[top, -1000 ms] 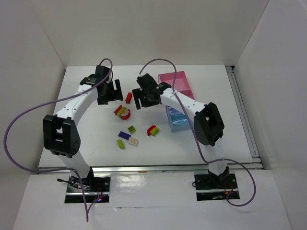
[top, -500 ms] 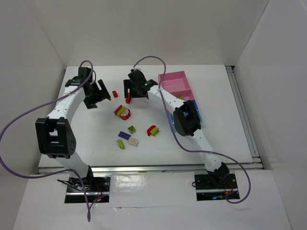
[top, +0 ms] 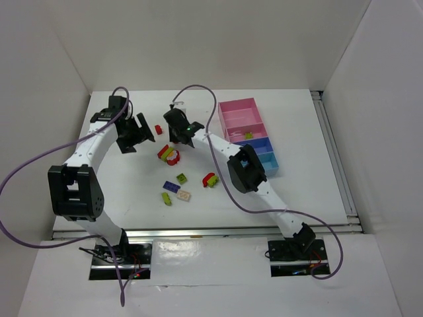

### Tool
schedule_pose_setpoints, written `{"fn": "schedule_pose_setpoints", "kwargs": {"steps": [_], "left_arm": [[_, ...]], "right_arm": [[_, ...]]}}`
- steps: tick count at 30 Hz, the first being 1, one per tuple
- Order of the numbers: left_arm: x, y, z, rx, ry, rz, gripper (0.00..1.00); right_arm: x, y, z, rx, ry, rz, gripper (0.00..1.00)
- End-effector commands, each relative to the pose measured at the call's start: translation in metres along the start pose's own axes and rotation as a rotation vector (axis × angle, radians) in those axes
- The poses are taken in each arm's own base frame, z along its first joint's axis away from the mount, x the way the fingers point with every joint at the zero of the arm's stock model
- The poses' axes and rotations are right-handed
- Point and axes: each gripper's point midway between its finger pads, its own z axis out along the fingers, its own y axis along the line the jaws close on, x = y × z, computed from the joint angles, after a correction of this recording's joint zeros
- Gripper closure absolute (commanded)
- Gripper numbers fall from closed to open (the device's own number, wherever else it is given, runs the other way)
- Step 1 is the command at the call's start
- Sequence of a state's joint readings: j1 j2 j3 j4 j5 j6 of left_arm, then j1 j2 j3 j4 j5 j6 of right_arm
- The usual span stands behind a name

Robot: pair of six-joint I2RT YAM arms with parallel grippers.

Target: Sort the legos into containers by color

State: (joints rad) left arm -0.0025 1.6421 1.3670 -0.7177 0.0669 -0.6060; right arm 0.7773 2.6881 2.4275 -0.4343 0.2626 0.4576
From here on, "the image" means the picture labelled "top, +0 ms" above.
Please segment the red long lego brick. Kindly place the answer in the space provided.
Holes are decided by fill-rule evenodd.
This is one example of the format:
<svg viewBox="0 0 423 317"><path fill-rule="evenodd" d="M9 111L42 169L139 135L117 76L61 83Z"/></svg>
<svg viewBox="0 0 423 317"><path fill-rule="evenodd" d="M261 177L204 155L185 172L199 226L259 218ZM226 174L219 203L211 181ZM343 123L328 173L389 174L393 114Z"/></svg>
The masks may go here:
<svg viewBox="0 0 423 317"><path fill-rule="evenodd" d="M155 125L155 131L157 135L161 135L163 133L163 129L160 125Z"/></svg>

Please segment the green square lego brick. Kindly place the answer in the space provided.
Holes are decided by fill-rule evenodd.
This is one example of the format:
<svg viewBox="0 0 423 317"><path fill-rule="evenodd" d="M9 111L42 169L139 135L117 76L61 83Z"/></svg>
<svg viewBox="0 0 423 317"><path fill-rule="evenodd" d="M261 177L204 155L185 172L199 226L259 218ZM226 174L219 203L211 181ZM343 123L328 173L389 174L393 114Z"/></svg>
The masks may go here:
<svg viewBox="0 0 423 317"><path fill-rule="evenodd" d="M179 184L185 184L188 181L187 177L183 173L179 174L176 179Z"/></svg>

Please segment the red curved lego brick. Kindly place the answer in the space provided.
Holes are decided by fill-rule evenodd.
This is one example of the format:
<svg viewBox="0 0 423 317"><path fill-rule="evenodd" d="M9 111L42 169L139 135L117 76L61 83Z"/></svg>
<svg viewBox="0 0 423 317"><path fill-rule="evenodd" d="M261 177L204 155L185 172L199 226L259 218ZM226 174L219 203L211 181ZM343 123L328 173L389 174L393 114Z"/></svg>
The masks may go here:
<svg viewBox="0 0 423 317"><path fill-rule="evenodd" d="M203 178L203 180L202 180L202 185L203 185L203 187L204 187L204 188L208 187L208 186L207 186L207 184L206 184L206 182L207 182L207 180L208 180L211 176L213 176L213 175L215 175L215 173L210 172L209 174L207 174L207 175Z"/></svg>

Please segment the green curved lego brick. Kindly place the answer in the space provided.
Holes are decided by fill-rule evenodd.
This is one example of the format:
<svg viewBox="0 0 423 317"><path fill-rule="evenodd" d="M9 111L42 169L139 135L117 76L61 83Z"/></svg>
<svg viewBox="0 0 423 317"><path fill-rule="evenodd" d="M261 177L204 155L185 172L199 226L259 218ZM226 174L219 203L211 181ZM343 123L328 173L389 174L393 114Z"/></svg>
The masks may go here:
<svg viewBox="0 0 423 317"><path fill-rule="evenodd" d="M219 178L216 175L213 175L207 180L206 184L209 188L213 188L218 183L218 181Z"/></svg>

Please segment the green slanted lego brick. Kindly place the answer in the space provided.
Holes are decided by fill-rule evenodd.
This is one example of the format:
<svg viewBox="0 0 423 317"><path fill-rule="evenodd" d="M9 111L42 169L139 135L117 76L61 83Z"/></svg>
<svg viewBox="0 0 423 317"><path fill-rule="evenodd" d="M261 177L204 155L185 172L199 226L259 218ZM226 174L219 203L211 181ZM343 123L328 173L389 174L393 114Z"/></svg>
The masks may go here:
<svg viewBox="0 0 423 317"><path fill-rule="evenodd" d="M161 194L161 196L162 196L162 199L163 199L163 202L164 202L165 205L167 205L167 206L171 206L172 205L172 201L171 201L171 198L170 198L170 196L169 196L168 193L163 192Z"/></svg>

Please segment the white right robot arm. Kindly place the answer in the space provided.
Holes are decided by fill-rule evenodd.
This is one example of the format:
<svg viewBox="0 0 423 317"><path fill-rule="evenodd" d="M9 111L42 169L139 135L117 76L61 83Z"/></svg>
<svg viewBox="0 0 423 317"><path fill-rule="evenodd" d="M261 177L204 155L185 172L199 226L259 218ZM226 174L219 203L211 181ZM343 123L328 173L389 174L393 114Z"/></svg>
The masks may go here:
<svg viewBox="0 0 423 317"><path fill-rule="evenodd" d="M264 167L251 145L236 145L207 132L202 124L190 123L186 114L175 106L171 106L163 117L172 137L192 148L210 150L214 162L218 158L225 159L233 187L242 194L251 193L254 198L261 199L269 206L263 211L248 211L244 207L244 212L267 214L277 224L284 238L291 241L289 248L293 253L304 254L308 251L315 241L315 233L309 225L289 212L288 206L268 181Z"/></svg>

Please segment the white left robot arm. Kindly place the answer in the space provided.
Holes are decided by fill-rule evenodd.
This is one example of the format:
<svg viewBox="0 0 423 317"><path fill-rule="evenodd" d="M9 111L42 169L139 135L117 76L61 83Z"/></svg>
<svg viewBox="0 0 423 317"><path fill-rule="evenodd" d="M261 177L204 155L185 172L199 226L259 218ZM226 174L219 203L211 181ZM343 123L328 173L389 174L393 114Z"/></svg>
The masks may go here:
<svg viewBox="0 0 423 317"><path fill-rule="evenodd" d="M123 250L129 244L127 234L106 214L106 200L96 174L113 144L126 154L136 152L135 145L155 139L142 113L107 125L110 122L110 113L96 113L90 120L88 139L80 142L62 165L50 167L48 183L55 215Z"/></svg>

